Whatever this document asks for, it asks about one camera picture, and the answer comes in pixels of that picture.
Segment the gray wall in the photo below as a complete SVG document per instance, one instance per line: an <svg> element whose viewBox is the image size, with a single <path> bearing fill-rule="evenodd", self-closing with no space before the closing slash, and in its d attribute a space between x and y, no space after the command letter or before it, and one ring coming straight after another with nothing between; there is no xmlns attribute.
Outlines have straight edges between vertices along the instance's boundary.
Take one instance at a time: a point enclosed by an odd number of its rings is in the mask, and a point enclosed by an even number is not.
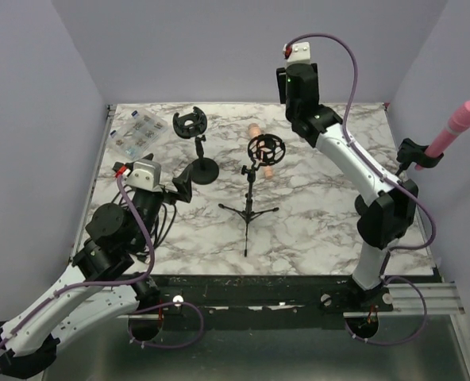
<svg viewBox="0 0 470 381"><path fill-rule="evenodd" d="M105 117L51 2L0 0L0 320L64 269Z"/></svg>
<svg viewBox="0 0 470 381"><path fill-rule="evenodd" d="M392 100L397 141L428 144L450 114L470 99L470 2L449 0L445 11ZM437 168L408 171L438 224L433 254L460 289L470 321L470 130Z"/></svg>
<svg viewBox="0 0 470 381"><path fill-rule="evenodd" d="M277 102L284 44L346 39L360 62L356 100L391 99L446 0L53 0L109 102ZM315 41L322 97L344 102L352 67Z"/></svg>

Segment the plastic container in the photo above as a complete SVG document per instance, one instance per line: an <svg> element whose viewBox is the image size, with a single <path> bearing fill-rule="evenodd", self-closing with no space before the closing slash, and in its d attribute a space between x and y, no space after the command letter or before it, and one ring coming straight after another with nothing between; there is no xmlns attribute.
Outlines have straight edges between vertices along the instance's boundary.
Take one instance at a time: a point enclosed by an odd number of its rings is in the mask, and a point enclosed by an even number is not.
<svg viewBox="0 0 470 381"><path fill-rule="evenodd" d="M127 120L114 123L110 146L134 161L145 156L153 141L168 128L168 123L145 109L135 109Z"/></svg>

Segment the marble tabletop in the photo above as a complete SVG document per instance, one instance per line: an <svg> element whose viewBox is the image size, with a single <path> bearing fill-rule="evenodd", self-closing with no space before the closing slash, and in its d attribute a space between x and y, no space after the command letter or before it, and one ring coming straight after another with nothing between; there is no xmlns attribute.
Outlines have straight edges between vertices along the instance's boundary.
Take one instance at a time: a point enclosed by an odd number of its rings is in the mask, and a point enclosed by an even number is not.
<svg viewBox="0 0 470 381"><path fill-rule="evenodd" d="M210 185L193 184L190 204L178 202L178 215L165 242L156 250L158 274L212 275L348 275L358 260L361 238L353 201L357 192L341 171L320 152L291 131L284 108L276 104L198 103L119 105L113 127L131 118L135 107L144 107L171 124L175 112L188 114L201 108L208 118L205 155L219 167ZM345 105L332 106L341 116ZM241 167L247 156L248 125L257 123L286 143L283 161L273 167L274 178L257 173L253 210L279 207L251 222L248 257L244 257L245 223L236 214L218 207L224 203L245 208L248 183ZM382 165L395 171L395 146L380 104L355 105L349 116L350 132ZM161 183L171 179L196 158L193 140L178 138L170 126L148 152L162 165ZM109 145L98 173L89 218L110 202L118 189L112 166L128 161ZM423 242L418 223L408 229L404 244ZM433 262L426 252L395 252L387 274L430 275Z"/></svg>

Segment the table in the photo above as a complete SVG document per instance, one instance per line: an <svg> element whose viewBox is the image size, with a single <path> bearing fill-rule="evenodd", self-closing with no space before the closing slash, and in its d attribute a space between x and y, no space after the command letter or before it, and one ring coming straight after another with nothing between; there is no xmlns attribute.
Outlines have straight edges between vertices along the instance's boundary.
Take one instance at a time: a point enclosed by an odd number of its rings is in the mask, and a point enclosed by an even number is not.
<svg viewBox="0 0 470 381"><path fill-rule="evenodd" d="M188 114L198 106L208 118L206 157L217 161L218 179L205 186L193 184L191 204L178 203L178 216L166 241L156 251L158 274L212 275L347 275L353 272L361 246L353 206L356 190L326 157L291 131L284 106L255 103L165 103L118 105L113 127L130 119L135 107L144 107L171 124L174 113ZM345 105L332 106L341 116ZM248 257L243 257L245 223L218 203L243 209L247 180L241 167L247 157L248 125L281 137L287 146L283 161L273 167L274 179L263 170L254 185L253 209L274 206L251 223ZM395 171L395 145L380 104L355 105L348 127L355 138L386 168ZM171 179L196 158L193 140L178 138L170 128L149 149L161 163L161 182ZM94 210L117 193L112 166L127 159L110 146L99 169L89 219ZM417 221L402 239L423 242ZM387 274L430 275L433 262L426 250L396 252Z"/></svg>

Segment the black clamp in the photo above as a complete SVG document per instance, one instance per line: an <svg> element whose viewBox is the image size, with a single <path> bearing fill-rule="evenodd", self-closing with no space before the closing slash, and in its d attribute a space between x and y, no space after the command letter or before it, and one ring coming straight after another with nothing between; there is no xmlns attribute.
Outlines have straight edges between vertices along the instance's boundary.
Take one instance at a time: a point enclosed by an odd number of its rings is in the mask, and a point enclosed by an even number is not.
<svg viewBox="0 0 470 381"><path fill-rule="evenodd" d="M443 153L438 157L426 155L429 145L419 145L409 138L403 140L397 152L397 161L400 163L396 175L400 175L408 169L412 163L416 163L423 168L434 168L443 158Z"/></svg>

